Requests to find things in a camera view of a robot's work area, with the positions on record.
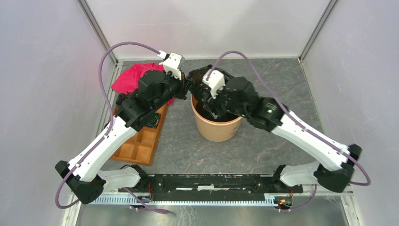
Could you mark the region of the black trash bag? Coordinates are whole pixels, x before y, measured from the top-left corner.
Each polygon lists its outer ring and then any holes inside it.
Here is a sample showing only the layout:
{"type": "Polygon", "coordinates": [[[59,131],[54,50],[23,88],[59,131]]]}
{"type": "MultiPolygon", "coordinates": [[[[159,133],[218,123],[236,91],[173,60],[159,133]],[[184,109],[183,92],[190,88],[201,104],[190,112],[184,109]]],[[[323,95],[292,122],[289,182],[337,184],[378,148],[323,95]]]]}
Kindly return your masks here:
{"type": "MultiPolygon", "coordinates": [[[[196,106],[196,110],[198,113],[204,117],[204,114],[201,112],[202,108],[202,103],[201,103],[201,91],[203,89],[210,89],[206,84],[202,82],[202,78],[205,75],[205,73],[212,68],[212,65],[206,65],[204,67],[192,70],[188,73],[187,79],[188,79],[188,90],[191,92],[191,94],[195,97],[195,99],[198,101],[198,104],[196,106]]],[[[208,119],[210,121],[215,121],[215,122],[227,122],[230,120],[235,119],[236,115],[229,113],[230,118],[229,119],[208,119]]]]}

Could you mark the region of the orange trash bin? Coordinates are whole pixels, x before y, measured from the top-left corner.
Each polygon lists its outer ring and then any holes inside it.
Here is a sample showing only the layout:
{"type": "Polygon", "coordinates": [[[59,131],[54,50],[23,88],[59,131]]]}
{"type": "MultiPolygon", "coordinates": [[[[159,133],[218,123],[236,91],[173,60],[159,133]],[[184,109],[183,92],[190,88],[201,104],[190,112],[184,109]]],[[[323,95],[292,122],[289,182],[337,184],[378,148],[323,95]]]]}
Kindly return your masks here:
{"type": "Polygon", "coordinates": [[[194,96],[191,98],[191,107],[194,112],[195,122],[199,133],[212,142],[224,142],[231,139],[240,127],[242,117],[236,117],[227,122],[210,121],[201,116],[196,110],[198,101],[194,96]]]}

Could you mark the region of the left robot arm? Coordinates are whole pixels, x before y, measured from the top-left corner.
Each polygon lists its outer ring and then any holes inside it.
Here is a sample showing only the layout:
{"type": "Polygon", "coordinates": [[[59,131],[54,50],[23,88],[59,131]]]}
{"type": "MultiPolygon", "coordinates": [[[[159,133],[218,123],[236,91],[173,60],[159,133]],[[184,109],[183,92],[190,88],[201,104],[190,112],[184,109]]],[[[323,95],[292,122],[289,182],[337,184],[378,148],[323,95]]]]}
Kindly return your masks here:
{"type": "Polygon", "coordinates": [[[104,130],[76,157],[59,161],[55,169],[62,177],[56,195],[67,184],[77,200],[89,204],[103,192],[120,188],[144,191],[148,179],[133,168],[102,171],[105,162],[128,139],[139,132],[153,115],[174,97],[184,98],[188,89],[179,69],[149,70],[139,79],[138,89],[119,101],[104,130]]]}

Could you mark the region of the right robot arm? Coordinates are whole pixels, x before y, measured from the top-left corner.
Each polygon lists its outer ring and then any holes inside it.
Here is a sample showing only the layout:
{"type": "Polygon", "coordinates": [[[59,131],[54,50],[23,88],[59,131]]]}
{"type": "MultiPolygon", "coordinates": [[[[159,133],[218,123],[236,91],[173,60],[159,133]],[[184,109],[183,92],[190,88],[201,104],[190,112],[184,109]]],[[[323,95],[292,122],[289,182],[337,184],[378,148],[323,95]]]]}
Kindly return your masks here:
{"type": "Polygon", "coordinates": [[[244,77],[203,78],[196,97],[212,116],[221,117],[227,113],[241,116],[255,128],[282,137],[315,158],[315,162],[307,164],[280,165],[271,180],[275,191],[318,184],[341,193],[350,183],[361,147],[340,144],[314,130],[285,105],[279,106],[274,98],[259,96],[244,77]]]}

